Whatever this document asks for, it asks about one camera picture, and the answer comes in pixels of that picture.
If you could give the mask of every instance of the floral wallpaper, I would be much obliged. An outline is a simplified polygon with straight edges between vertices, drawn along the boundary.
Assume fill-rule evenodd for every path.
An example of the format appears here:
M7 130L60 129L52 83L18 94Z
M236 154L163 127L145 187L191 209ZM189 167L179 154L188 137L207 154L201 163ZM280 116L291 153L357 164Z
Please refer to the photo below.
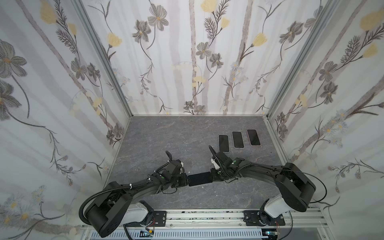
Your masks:
M134 114L266 114L324 0L83 0Z
M79 239L129 118L71 2L0 2L0 235Z
M383 234L383 51L383 2L341 1L269 116L290 161L325 182L314 205L339 240Z

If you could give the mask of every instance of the gray marble tabletop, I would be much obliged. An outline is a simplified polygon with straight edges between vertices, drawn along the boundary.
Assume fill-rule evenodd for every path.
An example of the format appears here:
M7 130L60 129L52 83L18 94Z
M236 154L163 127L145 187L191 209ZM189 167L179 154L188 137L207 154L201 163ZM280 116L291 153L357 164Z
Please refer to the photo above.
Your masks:
M247 129L257 130L261 146L251 146ZM243 149L233 147L232 131L242 132ZM218 151L218 136L229 136L232 159L281 165L263 118L258 116L134 116L121 143L108 182L128 184L142 180L168 160L184 163L187 174L208 172L213 164L208 145ZM231 183L213 182L196 187L181 187L174 194L159 193L145 200L153 208L257 208L279 194L277 187L250 178Z

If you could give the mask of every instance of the vent grille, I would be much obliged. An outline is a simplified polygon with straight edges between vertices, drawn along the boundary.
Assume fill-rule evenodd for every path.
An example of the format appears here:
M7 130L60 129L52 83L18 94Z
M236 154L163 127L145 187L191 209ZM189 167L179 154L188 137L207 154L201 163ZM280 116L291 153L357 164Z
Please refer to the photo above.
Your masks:
M258 228L252 229L156 229L153 237L139 237L140 230L128 230L133 239L255 239L268 238L262 235L262 230ZM112 234L105 238L93 230L90 240L126 240L128 239L124 230L115 230Z

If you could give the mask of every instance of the black smartphone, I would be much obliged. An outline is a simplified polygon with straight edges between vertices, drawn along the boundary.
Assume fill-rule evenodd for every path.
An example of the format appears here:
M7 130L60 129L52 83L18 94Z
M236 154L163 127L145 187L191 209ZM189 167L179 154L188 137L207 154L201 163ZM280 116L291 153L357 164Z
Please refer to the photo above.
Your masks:
M213 182L211 178L211 172L202 172L188 175L189 184L188 186L193 187L197 185L210 184Z
M260 140L255 129L248 129L247 134L252 146L260 146Z
M229 152L229 137L228 135L218 136L218 150L222 152Z
M241 132L232 132L233 146L235 148L244 148L243 136Z

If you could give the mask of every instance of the black robotic arm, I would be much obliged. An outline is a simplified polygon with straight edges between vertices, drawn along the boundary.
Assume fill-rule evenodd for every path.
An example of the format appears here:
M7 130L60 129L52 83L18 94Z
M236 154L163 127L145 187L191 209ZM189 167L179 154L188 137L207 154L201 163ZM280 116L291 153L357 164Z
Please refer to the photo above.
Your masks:
M211 146L212 159L217 167L211 169L213 181L250 177L276 185L280 195L266 200L258 213L257 225L271 225L281 213L289 210L305 212L316 190L315 185L292 163L271 166L249 162L243 158L232 160L223 152L216 153ZM147 179L120 185L110 182L103 191L89 197L80 206L79 217L92 225L101 237L111 234L118 226L131 203L147 195L160 193L169 187L187 186L188 176L180 160L169 160Z

